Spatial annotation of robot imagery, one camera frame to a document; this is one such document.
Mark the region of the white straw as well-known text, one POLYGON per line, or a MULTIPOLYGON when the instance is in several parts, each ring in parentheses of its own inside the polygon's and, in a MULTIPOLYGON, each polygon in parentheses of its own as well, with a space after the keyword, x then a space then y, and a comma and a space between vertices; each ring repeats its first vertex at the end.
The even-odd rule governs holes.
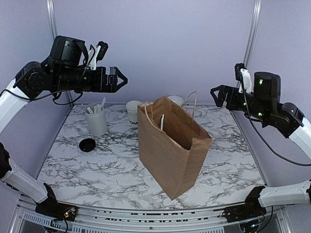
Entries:
POLYGON ((160 129, 161 129, 161 130, 163 130, 163 127, 164 127, 164 117, 165 117, 165 115, 162 114, 162 116, 161 116, 161 121, 160 121, 160 129))

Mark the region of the brown paper bag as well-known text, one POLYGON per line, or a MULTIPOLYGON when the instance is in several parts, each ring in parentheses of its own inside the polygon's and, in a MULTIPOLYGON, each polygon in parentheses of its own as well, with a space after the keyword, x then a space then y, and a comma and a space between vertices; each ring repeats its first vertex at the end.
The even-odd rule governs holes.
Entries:
POLYGON ((211 142, 194 114, 167 97, 138 106, 139 159, 171 200, 195 185, 211 142))

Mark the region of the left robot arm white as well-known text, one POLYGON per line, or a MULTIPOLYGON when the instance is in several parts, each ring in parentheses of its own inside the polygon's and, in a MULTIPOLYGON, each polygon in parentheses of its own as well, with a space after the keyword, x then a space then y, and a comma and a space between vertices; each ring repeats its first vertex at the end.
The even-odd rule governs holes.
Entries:
POLYGON ((107 49, 103 41, 87 48, 83 40, 59 35, 46 59, 28 62, 1 92, 0 179, 51 216, 60 214, 61 204, 34 173, 69 112, 70 102, 58 99, 67 91, 115 93, 127 83, 116 67, 97 65, 107 49))

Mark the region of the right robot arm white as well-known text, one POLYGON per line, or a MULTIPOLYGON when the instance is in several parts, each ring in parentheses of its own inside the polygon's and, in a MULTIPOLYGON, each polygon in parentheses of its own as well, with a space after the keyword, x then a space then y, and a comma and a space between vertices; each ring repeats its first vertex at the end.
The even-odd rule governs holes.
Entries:
MULTIPOLYGON (((311 123, 293 103, 280 101, 281 77, 270 72, 255 72, 250 80, 247 69, 236 73, 239 87, 220 85, 210 90, 215 104, 230 111, 241 111, 266 147, 278 158, 296 166, 310 167, 310 163, 296 161, 277 152, 264 138, 255 122, 263 128, 271 126, 295 144, 307 156, 311 156, 311 123)), ((254 213, 266 213, 267 207, 311 203, 311 181, 271 187, 256 186, 248 194, 238 213, 252 217, 254 213)))

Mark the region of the white ribbed canister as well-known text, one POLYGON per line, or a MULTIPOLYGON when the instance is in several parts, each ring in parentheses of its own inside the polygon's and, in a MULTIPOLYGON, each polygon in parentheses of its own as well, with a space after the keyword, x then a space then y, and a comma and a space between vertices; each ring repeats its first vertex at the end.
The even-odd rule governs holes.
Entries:
POLYGON ((108 132, 104 108, 98 110, 96 103, 89 104, 85 108, 85 116, 93 136, 102 136, 108 132))

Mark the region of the orange white bowl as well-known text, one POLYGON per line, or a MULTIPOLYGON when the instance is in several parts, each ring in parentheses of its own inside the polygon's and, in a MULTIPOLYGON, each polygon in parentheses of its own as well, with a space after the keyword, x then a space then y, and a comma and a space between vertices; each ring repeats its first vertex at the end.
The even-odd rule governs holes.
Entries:
POLYGON ((180 96, 168 96, 168 99, 170 99, 177 105, 181 105, 184 102, 184 99, 181 98, 180 96))

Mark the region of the black lid stack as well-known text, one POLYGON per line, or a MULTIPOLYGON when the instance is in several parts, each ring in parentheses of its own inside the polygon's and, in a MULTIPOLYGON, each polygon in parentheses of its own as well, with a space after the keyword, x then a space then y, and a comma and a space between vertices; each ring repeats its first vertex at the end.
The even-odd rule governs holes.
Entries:
POLYGON ((79 143, 79 149, 83 152, 91 152, 92 150, 95 149, 95 147, 96 147, 96 142, 92 138, 83 139, 79 143))

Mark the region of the aluminium frame post right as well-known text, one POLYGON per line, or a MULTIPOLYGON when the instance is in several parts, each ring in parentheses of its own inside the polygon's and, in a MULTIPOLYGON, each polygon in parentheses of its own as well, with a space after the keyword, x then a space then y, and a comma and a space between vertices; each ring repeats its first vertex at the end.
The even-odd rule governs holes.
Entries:
MULTIPOLYGON (((252 55, 253 48, 255 46, 255 41, 257 37, 257 32, 258 32, 258 26, 259 26, 259 19, 260 19, 260 13, 262 9, 262 1, 261 0, 256 0, 254 2, 254 9, 253 9, 253 14, 252 14, 252 19, 251 19, 251 25, 250 25, 250 30, 249 30, 249 36, 246 44, 246 50, 244 53, 244 59, 243 62, 245 68, 247 69, 247 66, 250 62, 250 58, 252 55)), ((248 103, 244 102, 246 99, 246 91, 243 93, 239 93, 241 96, 243 102, 242 102, 242 107, 244 109, 248 108, 248 103)))

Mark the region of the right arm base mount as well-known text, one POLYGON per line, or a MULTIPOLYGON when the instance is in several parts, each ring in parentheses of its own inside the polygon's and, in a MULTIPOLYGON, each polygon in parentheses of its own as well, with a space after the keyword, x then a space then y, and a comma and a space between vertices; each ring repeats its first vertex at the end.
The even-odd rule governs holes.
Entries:
POLYGON ((230 223, 265 215, 267 213, 266 208, 259 203, 260 192, 264 188, 265 186, 253 188, 246 197, 244 204, 224 208, 222 216, 230 223))

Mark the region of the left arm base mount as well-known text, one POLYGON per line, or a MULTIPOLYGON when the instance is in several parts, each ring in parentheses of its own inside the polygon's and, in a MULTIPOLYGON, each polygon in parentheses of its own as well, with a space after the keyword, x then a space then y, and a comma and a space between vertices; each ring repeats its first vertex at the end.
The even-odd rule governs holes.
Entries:
POLYGON ((47 190, 47 198, 41 203, 36 202, 35 211, 43 215, 74 221, 78 207, 58 202, 52 188, 46 183, 43 184, 47 190))

